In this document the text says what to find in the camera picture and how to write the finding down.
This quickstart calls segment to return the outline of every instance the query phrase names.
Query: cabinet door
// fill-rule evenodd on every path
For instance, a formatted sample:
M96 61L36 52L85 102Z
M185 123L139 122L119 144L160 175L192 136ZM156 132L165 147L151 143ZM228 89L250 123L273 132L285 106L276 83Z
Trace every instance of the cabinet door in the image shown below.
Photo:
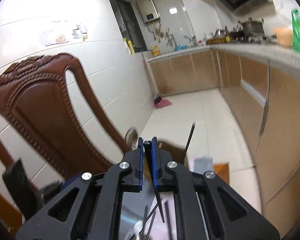
M229 92L229 74L227 70L226 53L218 50L218 58L220 63L221 80L222 80L222 94L226 98L228 104L230 104L230 92Z
M269 201L264 216L283 237L300 217L300 170L284 189Z
M245 89L241 91L241 99L242 121L240 125L251 156L254 157L259 143L264 108Z
M212 49L211 52L212 52L212 58L213 58L213 63L214 63L214 69L216 71L216 76L217 76L218 88L221 89L221 79L220 79L220 70L219 70L217 51L215 49Z
M242 115L240 57L239 55L226 53L226 61L229 74L229 106L240 124Z
M197 90L194 68L190 55L170 58L175 93L186 93Z
M191 54L197 82L197 89L217 87L217 77L214 69L211 51Z
M161 95L174 94L176 91L173 82L173 72L169 59L158 60L150 63L151 71Z
M300 80L271 65L266 123L255 164L263 203L300 165Z
M260 63L241 57L242 79L252 85L264 97L267 96L268 63Z

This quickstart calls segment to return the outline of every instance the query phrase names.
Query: tiled floor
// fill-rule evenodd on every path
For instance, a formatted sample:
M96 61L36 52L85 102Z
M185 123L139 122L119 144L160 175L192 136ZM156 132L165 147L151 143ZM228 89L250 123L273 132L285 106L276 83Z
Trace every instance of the tiled floor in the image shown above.
M229 162L230 185L261 212L255 170L242 132L229 106L217 90L167 97L173 104L155 109L141 136L169 140L185 147L196 122L188 158L210 156L214 163Z

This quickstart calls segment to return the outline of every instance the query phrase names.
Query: kitchen countertop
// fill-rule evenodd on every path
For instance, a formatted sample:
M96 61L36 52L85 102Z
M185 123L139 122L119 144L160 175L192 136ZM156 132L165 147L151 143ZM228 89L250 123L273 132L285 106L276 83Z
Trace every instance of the kitchen countertop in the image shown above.
M279 63L291 66L300 71L300 53L280 47L279 45L273 44L216 44L209 46L199 46L190 49L177 50L168 54L163 54L157 57L151 57L146 59L146 62L150 63L155 60L164 59L167 57L175 57L178 55L185 55L191 52L205 51L210 48L222 49L240 54L250 54L256 57L268 58Z

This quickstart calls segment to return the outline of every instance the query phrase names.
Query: chair backrest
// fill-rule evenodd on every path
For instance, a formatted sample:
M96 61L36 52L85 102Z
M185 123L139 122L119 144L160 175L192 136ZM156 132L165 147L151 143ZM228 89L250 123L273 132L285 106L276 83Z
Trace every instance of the chair backrest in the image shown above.
M90 108L123 153L130 148L96 99L78 59L69 54L29 57L0 76L0 114L65 179L98 174L112 165L82 131L72 109L65 73L70 70ZM13 163L0 141L0 159Z
M15 236L22 226L22 215L0 194L0 219L10 229L10 234ZM0 240L10 240L8 232L0 222Z

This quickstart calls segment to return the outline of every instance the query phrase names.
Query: stainless steel pot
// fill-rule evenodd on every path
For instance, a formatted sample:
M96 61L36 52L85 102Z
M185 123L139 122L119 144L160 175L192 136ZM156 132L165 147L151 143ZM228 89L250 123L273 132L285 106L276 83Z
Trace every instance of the stainless steel pot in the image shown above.
M261 22L252 21L252 18L249 18L247 22L238 21L239 24L242 25L244 36L265 36L265 31L263 30L263 25L265 20L262 18Z
M216 32L214 34L215 39L224 39L227 35L227 31L224 29L216 29Z

